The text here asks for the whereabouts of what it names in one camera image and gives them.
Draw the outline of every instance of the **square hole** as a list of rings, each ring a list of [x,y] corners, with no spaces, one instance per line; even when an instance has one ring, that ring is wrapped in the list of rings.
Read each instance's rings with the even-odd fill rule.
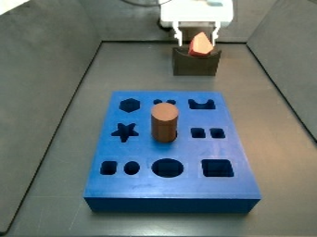
[[[201,128],[192,128],[193,138],[206,138],[205,130]]]
[[[222,139],[225,138],[225,132],[222,129],[210,129],[210,135],[216,139]]]
[[[117,172],[117,161],[105,161],[101,168],[102,175],[114,175]]]
[[[228,159],[204,159],[204,175],[206,177],[233,177],[233,167]]]

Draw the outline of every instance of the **wooden cylinder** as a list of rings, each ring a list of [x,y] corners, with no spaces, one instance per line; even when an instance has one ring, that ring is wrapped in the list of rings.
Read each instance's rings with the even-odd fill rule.
[[[161,143],[170,143],[177,137],[178,109],[173,104],[160,103],[152,111],[153,137]]]

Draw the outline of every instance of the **wall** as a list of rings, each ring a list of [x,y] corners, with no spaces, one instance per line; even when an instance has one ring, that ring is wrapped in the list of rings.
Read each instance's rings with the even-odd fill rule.
[[[0,32],[0,233],[4,233],[101,38],[77,0],[31,0],[0,16]]]
[[[169,41],[174,33],[158,27],[160,8],[138,7],[117,1],[79,0],[105,41]],[[153,3],[150,0],[134,0]],[[233,0],[234,19],[220,31],[221,42],[247,42],[276,0]],[[197,31],[185,31],[190,40]]]
[[[317,140],[317,1],[279,0],[248,45]]]

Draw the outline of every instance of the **black box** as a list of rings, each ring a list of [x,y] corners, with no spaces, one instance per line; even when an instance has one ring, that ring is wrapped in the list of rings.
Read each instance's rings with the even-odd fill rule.
[[[174,47],[176,76],[216,76],[222,51],[216,48],[208,56],[190,56],[189,47]]]

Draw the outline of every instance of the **gray floor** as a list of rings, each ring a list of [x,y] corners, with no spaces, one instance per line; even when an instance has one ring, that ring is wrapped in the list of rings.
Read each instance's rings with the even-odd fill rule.
[[[317,235],[317,150],[244,44],[218,74],[174,77],[170,44],[103,44],[8,235]],[[249,215],[94,214],[82,198],[111,91],[220,91],[263,200]]]

